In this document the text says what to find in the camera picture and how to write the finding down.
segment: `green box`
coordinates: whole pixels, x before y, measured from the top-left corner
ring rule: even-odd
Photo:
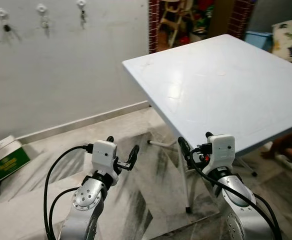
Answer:
[[[29,161],[30,158],[22,148],[21,143],[15,140],[13,136],[0,141],[0,181]]]

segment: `marble floor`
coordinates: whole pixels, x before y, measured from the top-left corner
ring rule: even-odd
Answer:
[[[219,239],[229,239],[224,221],[225,202],[220,197],[215,198],[211,194],[211,185],[194,171],[186,173],[193,212],[185,213],[176,146],[161,148],[147,144],[149,139],[159,142],[174,139],[168,126],[152,108],[25,145],[24,149],[32,160],[2,182],[0,205],[42,189],[47,171],[65,150],[110,135],[118,144],[120,158],[126,159],[135,144],[140,145],[140,152],[134,170],[123,171],[118,184],[108,192],[104,211],[98,220],[99,240],[209,240],[216,239],[216,231]],[[292,239],[292,171],[273,160],[261,159],[260,150],[243,156],[258,173],[257,177],[251,176],[236,162],[233,172],[239,173],[253,192],[269,202],[283,238]],[[73,151],[56,166],[50,183],[58,183],[78,173],[89,173],[92,169],[89,154]],[[60,227],[61,223],[57,222],[55,229],[58,231]]]

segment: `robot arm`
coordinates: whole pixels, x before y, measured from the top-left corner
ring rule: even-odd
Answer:
[[[193,151],[190,151],[185,139],[182,137],[178,139],[188,167],[192,165],[193,160],[196,167],[202,170],[202,174],[235,190],[255,205],[256,198],[253,192],[244,185],[237,174],[231,172],[235,159],[235,138],[228,134],[212,135],[210,132],[206,134],[206,137],[207,143],[199,145]],[[221,192],[228,203],[226,219],[231,239],[273,239],[270,225],[254,207],[241,197],[217,185],[214,185],[213,191],[216,197]]]
[[[127,162],[121,162],[116,156],[114,139],[107,140],[96,141],[91,145],[92,151],[87,151],[92,154],[95,171],[92,176],[85,177],[73,194],[69,215],[60,232],[61,240],[93,240],[109,188],[117,184],[122,169],[130,171],[134,167],[139,146],[131,150]]]

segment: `pillow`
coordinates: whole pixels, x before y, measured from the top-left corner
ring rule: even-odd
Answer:
[[[272,26],[274,46],[272,53],[292,62],[292,20]]]

